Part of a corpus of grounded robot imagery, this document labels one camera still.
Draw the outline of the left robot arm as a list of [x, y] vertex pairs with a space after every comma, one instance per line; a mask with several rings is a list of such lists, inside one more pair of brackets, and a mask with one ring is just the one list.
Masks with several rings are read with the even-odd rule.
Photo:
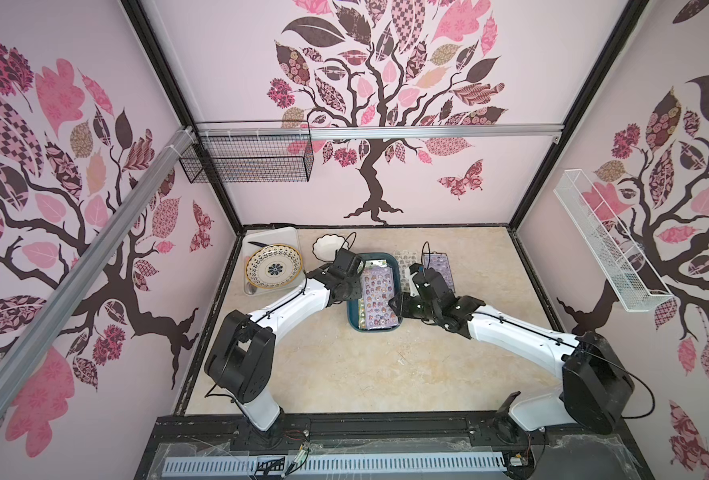
[[250, 314], [234, 310], [222, 320], [204, 373], [258, 432], [276, 430], [284, 414], [268, 389], [276, 346], [310, 316], [360, 299], [364, 269], [362, 256], [338, 250], [333, 262], [306, 274], [302, 284], [280, 300]]

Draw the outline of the teal storage box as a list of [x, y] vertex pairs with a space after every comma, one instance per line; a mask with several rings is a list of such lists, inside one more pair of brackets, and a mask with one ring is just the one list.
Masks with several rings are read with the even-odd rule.
[[390, 301], [401, 291], [399, 264], [390, 254], [364, 253], [359, 286], [362, 296], [348, 302], [348, 323], [361, 333], [394, 331], [402, 318], [392, 310]]

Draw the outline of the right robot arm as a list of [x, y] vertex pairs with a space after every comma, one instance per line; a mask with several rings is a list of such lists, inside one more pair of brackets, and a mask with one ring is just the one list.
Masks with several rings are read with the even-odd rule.
[[473, 296], [458, 296], [430, 267], [410, 268], [412, 291], [393, 297], [390, 308], [470, 340], [496, 345], [546, 370], [560, 381], [551, 390], [515, 392], [502, 412], [518, 428], [532, 432], [577, 424], [598, 434], [612, 433], [635, 390], [611, 344], [599, 334], [561, 333], [514, 318]]

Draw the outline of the green dinosaur sticker sheet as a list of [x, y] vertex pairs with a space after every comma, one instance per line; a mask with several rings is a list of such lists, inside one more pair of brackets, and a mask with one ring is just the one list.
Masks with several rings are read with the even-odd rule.
[[398, 262], [401, 283], [410, 281], [410, 267], [419, 262], [419, 256], [414, 251], [402, 250], [394, 254], [394, 258]]

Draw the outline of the dark purple sticker sheet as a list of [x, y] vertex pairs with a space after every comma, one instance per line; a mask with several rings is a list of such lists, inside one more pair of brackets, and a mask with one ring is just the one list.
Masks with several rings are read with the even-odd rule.
[[448, 256], [448, 254], [446, 254], [445, 252], [424, 253], [423, 263], [424, 266], [432, 268], [436, 270], [436, 272], [440, 273], [446, 281], [448, 288], [450, 288], [452, 292], [456, 291], [453, 272], [450, 264], [450, 257]]

